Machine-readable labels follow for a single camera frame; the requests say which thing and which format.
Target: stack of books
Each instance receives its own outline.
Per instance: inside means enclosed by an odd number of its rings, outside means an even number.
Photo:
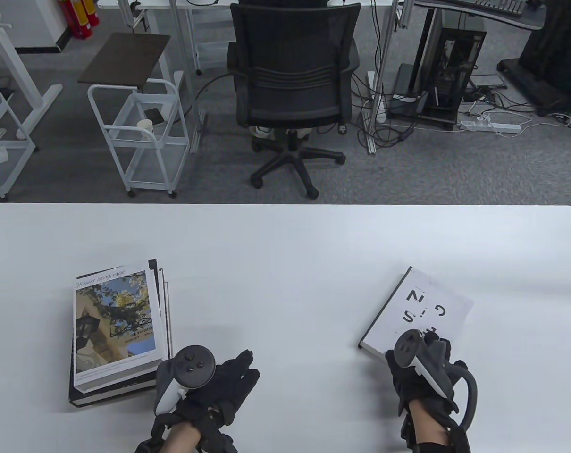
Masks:
[[[168,284],[156,260],[76,279],[72,405],[154,387],[158,365],[172,354]]]

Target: gray carpet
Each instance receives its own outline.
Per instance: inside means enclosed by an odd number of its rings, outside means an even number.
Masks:
[[[400,62],[413,61],[425,11],[416,8],[408,30],[397,32],[389,58],[388,80]],[[35,82],[46,89],[61,83],[64,90],[32,137],[40,148],[9,193],[11,202],[135,202],[135,203],[380,203],[380,204],[565,204],[571,205],[571,130],[536,126],[517,138],[492,133],[448,134],[417,129],[403,143],[369,156],[357,142],[354,127],[346,136],[335,130],[312,134],[310,144],[347,156],[343,167],[328,162],[308,165],[321,194],[311,202],[291,168],[264,178],[255,190],[249,175],[270,158],[255,154],[246,130],[236,125],[234,92],[229,78],[219,80],[201,96],[210,117],[202,146],[186,163],[178,197],[164,192],[139,191],[126,196],[86,97],[76,79],[114,30],[123,31],[117,11],[101,12],[102,26],[86,42],[72,40],[60,55],[23,56]],[[167,17],[160,23],[169,24]],[[529,32],[488,22],[487,40],[479,58],[478,74],[495,72],[500,59],[519,56]],[[355,40],[361,54],[357,71],[364,79],[372,65],[376,39],[368,10],[363,10]],[[178,63],[176,40],[171,40],[173,63]],[[0,74],[6,73],[0,59]],[[206,71],[194,80],[195,90],[222,69]],[[512,88],[506,95],[522,97]],[[27,113],[25,100],[12,101],[19,116]],[[103,111],[116,112],[119,97],[104,96]],[[505,116],[502,122],[522,118]]]

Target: book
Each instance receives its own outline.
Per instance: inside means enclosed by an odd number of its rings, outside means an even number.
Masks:
[[[432,330],[453,342],[460,336],[473,304],[471,299],[409,267],[359,341],[359,347],[385,361],[385,353],[411,328]]]
[[[168,358],[155,260],[76,279],[72,386],[83,394],[155,372]]]
[[[163,269],[158,269],[158,296],[160,300],[160,314],[162,315],[162,321],[166,325],[168,332],[168,357],[172,357],[172,338],[171,338],[171,324],[170,324],[170,311],[169,311],[169,297],[168,297],[168,283],[165,281]],[[107,386],[105,388],[91,391],[88,393],[82,393],[74,388],[74,369],[73,362],[70,368],[70,386],[69,386],[69,402],[73,406],[78,408],[89,406],[91,404],[99,403],[102,401],[107,401],[110,399],[116,399],[118,397],[124,397],[126,395],[131,395],[133,393],[138,393],[141,391],[152,389],[156,386],[156,371],[147,373],[146,375],[133,377],[132,379],[124,380],[123,382],[118,382],[112,386]]]

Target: white wall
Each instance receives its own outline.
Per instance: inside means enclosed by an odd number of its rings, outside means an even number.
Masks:
[[[15,47],[54,47],[67,28],[57,0],[0,0],[0,13]]]

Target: fire extinguisher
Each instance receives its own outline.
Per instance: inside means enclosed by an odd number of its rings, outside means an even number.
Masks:
[[[69,28],[72,29],[74,36],[79,39],[91,37],[93,31],[82,5],[82,0],[59,0],[59,4],[61,5],[61,9],[63,9]]]
[[[91,26],[98,26],[99,17],[96,13],[95,2],[93,0],[82,0],[82,3]]]

